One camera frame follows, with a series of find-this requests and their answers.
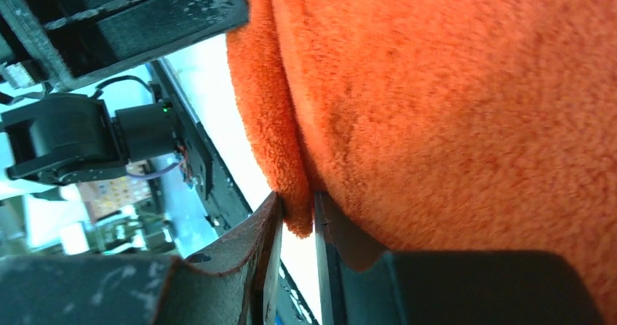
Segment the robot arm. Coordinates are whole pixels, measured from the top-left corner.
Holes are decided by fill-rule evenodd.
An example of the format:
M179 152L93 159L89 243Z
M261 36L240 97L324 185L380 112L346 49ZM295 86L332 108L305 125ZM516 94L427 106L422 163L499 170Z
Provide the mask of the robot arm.
M1 115L15 163L11 180L68 185L126 175L124 166L172 153L174 113L164 101L127 108L111 118L102 100L50 94Z

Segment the black cable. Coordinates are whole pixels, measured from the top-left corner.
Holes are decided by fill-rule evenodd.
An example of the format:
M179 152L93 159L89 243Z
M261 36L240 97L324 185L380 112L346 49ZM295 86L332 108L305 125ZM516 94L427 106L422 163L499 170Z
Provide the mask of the black cable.
M23 95L18 95L15 97L0 92L0 104L14 105L15 103L19 103L26 99L41 100L43 97L49 95L53 90L52 86L47 82L41 83L41 85L43 87L41 92L27 92Z
M99 97L101 97L103 95L103 89L105 89L106 87L108 87L109 85L112 85L114 83L118 83L120 81L136 81L137 83L141 84L143 87L146 88L146 90L148 90L149 92L151 92L151 88L150 85L148 85L144 80L142 80L141 78L137 77L137 76L117 76L115 78L110 78L105 80L104 82L98 84L95 87L95 93L91 96L91 98L93 99L98 99Z

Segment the orange plush toy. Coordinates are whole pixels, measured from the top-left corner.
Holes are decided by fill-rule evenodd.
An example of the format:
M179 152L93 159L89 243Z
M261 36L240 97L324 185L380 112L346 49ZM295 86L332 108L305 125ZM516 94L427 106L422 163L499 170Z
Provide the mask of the orange plush toy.
M228 35L258 163L394 249L563 255L617 324L617 0L250 0Z

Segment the black metal plate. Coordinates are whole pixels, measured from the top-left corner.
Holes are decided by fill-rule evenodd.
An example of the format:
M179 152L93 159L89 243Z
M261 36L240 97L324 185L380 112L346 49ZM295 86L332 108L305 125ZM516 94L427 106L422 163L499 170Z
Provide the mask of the black metal plate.
M0 0L0 14L12 29L0 36L15 34L20 41L8 51L27 51L28 57L16 61L35 59L55 88L70 91L244 25L248 5L246 0Z

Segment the white surface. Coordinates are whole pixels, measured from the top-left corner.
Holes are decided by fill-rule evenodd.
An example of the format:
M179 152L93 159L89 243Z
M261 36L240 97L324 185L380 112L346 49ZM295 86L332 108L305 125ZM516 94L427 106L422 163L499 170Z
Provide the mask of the white surface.
M83 201L77 185L65 185L60 188L60 196L68 201Z
M225 36L193 45L168 59L231 175L256 209L271 189L255 161L236 107ZM314 236L300 240L284 230L281 259L313 314L321 320Z
M60 229L88 220L84 203L79 201L47 201L24 196L25 224L28 244L44 247L60 241Z
M65 254L83 254L90 250L84 225L81 222L60 228L60 242Z

